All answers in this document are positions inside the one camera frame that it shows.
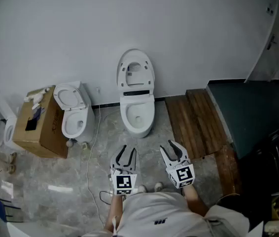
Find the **toilet seat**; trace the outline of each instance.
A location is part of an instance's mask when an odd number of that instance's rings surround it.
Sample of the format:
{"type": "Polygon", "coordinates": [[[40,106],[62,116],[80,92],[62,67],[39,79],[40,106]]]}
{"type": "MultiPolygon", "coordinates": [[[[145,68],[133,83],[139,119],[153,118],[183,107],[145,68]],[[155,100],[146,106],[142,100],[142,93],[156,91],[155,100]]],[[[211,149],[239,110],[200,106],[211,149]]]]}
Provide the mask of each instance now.
{"type": "Polygon", "coordinates": [[[62,132],[67,138],[76,138],[86,128],[88,109],[65,112],[62,122],[62,132]]]}
{"type": "Polygon", "coordinates": [[[120,110],[122,121],[131,133],[141,134],[150,131],[155,116],[154,102],[122,104],[120,110]]]}
{"type": "Polygon", "coordinates": [[[54,98],[62,110],[85,109],[86,104],[79,90],[68,84],[59,84],[54,89],[54,98]]]}
{"type": "Polygon", "coordinates": [[[121,97],[124,92],[149,90],[153,93],[155,74],[148,56],[138,49],[126,51],[118,64],[117,86],[121,97]]]}
{"type": "Polygon", "coordinates": [[[53,92],[58,105],[64,110],[62,133],[78,143],[90,142],[94,134],[95,115],[90,98],[81,81],[62,83],[53,92]]]}

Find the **toilet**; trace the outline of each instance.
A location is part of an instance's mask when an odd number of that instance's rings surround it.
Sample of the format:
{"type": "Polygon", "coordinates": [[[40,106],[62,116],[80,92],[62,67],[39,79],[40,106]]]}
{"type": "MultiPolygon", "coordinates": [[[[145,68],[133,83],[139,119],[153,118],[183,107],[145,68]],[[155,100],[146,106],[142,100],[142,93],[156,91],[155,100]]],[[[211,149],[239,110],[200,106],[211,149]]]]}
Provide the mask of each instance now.
{"type": "Polygon", "coordinates": [[[80,81],[62,83],[54,89],[54,99],[64,110],[62,132],[78,143],[91,142],[95,115],[90,98],[80,81]]]}
{"type": "Polygon", "coordinates": [[[19,147],[16,143],[12,141],[13,133],[15,131],[17,122],[17,111],[13,110],[10,105],[6,102],[4,97],[0,94],[0,113],[7,120],[4,134],[3,142],[6,146],[11,149],[24,151],[22,147],[19,147]]]}
{"type": "Polygon", "coordinates": [[[145,137],[155,116],[155,74],[148,56],[138,49],[126,51],[118,64],[116,82],[123,123],[136,138],[145,137]]]}

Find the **toilet lid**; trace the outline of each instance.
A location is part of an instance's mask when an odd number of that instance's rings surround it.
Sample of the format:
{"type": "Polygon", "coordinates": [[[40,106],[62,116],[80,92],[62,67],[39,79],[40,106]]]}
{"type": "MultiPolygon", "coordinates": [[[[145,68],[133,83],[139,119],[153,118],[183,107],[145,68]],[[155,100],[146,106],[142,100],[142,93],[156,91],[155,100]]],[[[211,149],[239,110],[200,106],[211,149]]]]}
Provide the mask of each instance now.
{"type": "Polygon", "coordinates": [[[5,119],[15,118],[17,117],[15,112],[8,105],[6,100],[0,95],[0,113],[3,115],[5,119]]]}
{"type": "Polygon", "coordinates": [[[71,85],[60,84],[55,87],[53,94],[56,102],[64,111],[86,108],[79,90],[71,85]]]}

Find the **wooden plank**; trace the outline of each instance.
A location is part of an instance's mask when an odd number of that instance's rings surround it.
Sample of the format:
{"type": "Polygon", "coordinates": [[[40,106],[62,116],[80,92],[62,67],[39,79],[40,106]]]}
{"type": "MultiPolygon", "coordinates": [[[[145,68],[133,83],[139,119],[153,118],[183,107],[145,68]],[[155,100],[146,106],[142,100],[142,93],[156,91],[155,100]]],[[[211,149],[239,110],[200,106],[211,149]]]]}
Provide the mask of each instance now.
{"type": "Polygon", "coordinates": [[[208,154],[209,152],[213,152],[214,150],[213,150],[213,144],[211,141],[211,137],[209,135],[209,131],[205,124],[205,121],[202,118],[202,113],[201,113],[200,107],[197,104],[192,92],[187,91],[187,97],[189,99],[190,106],[192,107],[192,110],[197,118],[197,121],[200,126],[200,130],[204,137],[203,141],[204,141],[205,148],[206,148],[206,154],[208,154]]]}
{"type": "Polygon", "coordinates": [[[183,114],[182,114],[183,110],[180,108],[180,101],[182,101],[182,99],[180,97],[177,97],[177,100],[176,100],[176,106],[177,106],[176,109],[177,110],[176,110],[175,114],[176,114],[176,117],[177,117],[177,121],[179,123],[181,134],[182,134],[182,140],[183,140],[182,145],[187,150],[189,157],[194,159],[195,158],[194,151],[192,149],[192,145],[191,145],[191,142],[190,142],[190,136],[188,134],[188,129],[186,127],[186,123],[185,123],[185,120],[183,118],[183,114]]]}
{"type": "Polygon", "coordinates": [[[237,156],[234,150],[229,145],[225,145],[214,156],[223,195],[232,193],[240,194],[242,192],[242,184],[238,171],[237,156]]]}
{"type": "Polygon", "coordinates": [[[195,124],[188,100],[185,96],[180,101],[180,107],[182,110],[185,126],[190,138],[190,144],[193,151],[193,158],[200,158],[206,155],[204,145],[201,139],[200,131],[195,124]]]}
{"type": "Polygon", "coordinates": [[[221,136],[218,131],[218,127],[217,127],[216,121],[214,119],[213,112],[209,108],[209,105],[205,99],[205,94],[207,94],[207,92],[204,90],[204,91],[200,92],[199,94],[196,94],[196,97],[199,97],[199,100],[201,101],[201,103],[203,105],[209,127],[212,130],[213,145],[216,145],[216,147],[214,148],[214,151],[216,152],[216,151],[220,150],[223,145],[221,143],[221,141],[222,141],[221,136]]]}
{"type": "Polygon", "coordinates": [[[216,151],[219,150],[219,146],[218,146],[218,143],[217,143],[217,140],[216,140],[216,136],[215,136],[215,133],[214,133],[214,130],[212,128],[212,123],[211,123],[211,120],[207,114],[208,111],[206,111],[206,107],[203,105],[203,101],[202,101],[202,97],[200,96],[200,91],[198,90],[197,92],[193,92],[193,98],[194,98],[194,101],[196,102],[196,104],[198,105],[199,107],[199,110],[200,110],[200,119],[203,120],[207,130],[208,130],[208,133],[209,133],[209,138],[210,138],[210,141],[211,141],[211,144],[212,144],[212,150],[209,151],[208,153],[209,154],[212,154],[216,151]]]}
{"type": "Polygon", "coordinates": [[[170,124],[173,129],[173,133],[174,133],[174,140],[176,142],[178,142],[179,144],[183,145],[183,139],[182,139],[182,134],[181,134],[181,130],[179,127],[179,122],[177,121],[177,117],[175,114],[177,111],[176,106],[175,106],[176,103],[172,97],[166,97],[165,103],[166,103],[166,107],[168,110],[170,124]]]}
{"type": "Polygon", "coordinates": [[[217,127],[218,127],[218,130],[219,130],[219,133],[221,135],[221,139],[222,139],[222,142],[223,144],[225,145],[227,143],[227,135],[225,133],[225,130],[224,130],[224,127],[223,127],[223,124],[219,118],[219,115],[216,111],[216,108],[214,106],[214,103],[212,102],[209,94],[205,94],[205,99],[210,107],[210,109],[212,110],[212,113],[213,113],[213,116],[214,116],[214,119],[216,121],[216,124],[217,124],[217,127]]]}

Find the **cardboard box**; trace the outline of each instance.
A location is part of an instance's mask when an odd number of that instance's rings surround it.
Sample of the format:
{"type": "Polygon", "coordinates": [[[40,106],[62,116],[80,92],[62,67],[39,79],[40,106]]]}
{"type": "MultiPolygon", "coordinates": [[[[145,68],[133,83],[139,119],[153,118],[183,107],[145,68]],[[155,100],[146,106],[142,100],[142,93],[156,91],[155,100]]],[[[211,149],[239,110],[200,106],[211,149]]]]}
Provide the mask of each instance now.
{"type": "MultiPolygon", "coordinates": [[[[55,86],[50,87],[50,90],[44,94],[41,107],[45,108],[45,112],[40,116],[35,130],[26,131],[28,120],[34,116],[33,101],[23,104],[12,140],[39,157],[66,158],[68,152],[66,141],[68,139],[62,133],[64,111],[54,99],[54,88],[55,86]]],[[[36,94],[41,90],[31,91],[27,96],[36,94]]]]}

